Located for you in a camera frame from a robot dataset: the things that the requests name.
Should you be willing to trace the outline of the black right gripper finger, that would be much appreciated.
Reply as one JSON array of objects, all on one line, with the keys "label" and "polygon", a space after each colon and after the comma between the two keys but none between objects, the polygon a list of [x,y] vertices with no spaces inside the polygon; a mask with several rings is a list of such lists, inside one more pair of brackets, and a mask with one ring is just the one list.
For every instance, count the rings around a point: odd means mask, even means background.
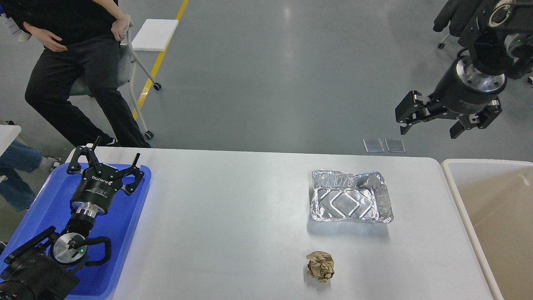
[{"label": "black right gripper finger", "polygon": [[500,99],[497,97],[479,112],[470,115],[459,114],[456,117],[458,121],[449,130],[451,138],[456,139],[464,131],[472,128],[485,129],[501,112]]},{"label": "black right gripper finger", "polygon": [[432,99],[432,95],[423,96],[412,90],[396,106],[395,117],[400,124],[400,134],[406,135],[413,125],[437,118],[450,119],[452,113],[440,101]]}]

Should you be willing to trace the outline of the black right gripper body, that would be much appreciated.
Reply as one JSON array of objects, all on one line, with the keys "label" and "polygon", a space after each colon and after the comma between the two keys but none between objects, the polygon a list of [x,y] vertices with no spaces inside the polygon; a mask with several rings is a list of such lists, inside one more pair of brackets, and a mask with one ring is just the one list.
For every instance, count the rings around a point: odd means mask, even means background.
[{"label": "black right gripper body", "polygon": [[487,75],[474,67],[469,56],[460,56],[446,70],[429,97],[449,111],[470,115],[495,100],[507,83],[504,74]]}]

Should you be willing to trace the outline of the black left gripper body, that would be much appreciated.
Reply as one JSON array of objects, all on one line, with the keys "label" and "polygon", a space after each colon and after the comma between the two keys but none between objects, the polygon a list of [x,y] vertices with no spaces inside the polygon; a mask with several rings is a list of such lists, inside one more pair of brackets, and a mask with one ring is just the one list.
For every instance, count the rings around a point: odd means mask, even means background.
[{"label": "black left gripper body", "polygon": [[71,213],[82,211],[88,216],[103,216],[109,212],[115,195],[123,186],[124,174],[113,166],[102,164],[103,170],[88,166],[84,170],[74,171],[70,167],[70,174],[81,175],[81,181],[70,200]]}]

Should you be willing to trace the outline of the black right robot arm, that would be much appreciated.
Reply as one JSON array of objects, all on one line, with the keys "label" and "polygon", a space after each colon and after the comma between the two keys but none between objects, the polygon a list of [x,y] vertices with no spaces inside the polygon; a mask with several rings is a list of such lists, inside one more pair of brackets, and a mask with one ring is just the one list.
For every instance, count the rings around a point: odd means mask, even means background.
[{"label": "black right robot arm", "polygon": [[448,0],[433,30],[448,28],[461,50],[430,95],[412,90],[396,106],[400,133],[438,118],[455,120],[452,139],[488,127],[508,80],[532,71],[532,15],[531,0]]}]

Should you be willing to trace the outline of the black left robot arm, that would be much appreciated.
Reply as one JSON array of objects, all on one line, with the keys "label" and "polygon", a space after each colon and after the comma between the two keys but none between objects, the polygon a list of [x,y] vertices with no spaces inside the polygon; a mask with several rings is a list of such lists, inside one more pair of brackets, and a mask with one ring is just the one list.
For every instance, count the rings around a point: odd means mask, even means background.
[{"label": "black left robot arm", "polygon": [[8,254],[1,273],[2,300],[64,300],[80,283],[77,272],[98,267],[112,258],[109,237],[90,237],[98,216],[106,215],[118,191],[133,194],[144,172],[137,165],[137,153],[122,170],[99,162],[91,146],[78,146],[66,169],[79,175],[80,182],[69,201],[70,218],[56,232],[49,226]]}]

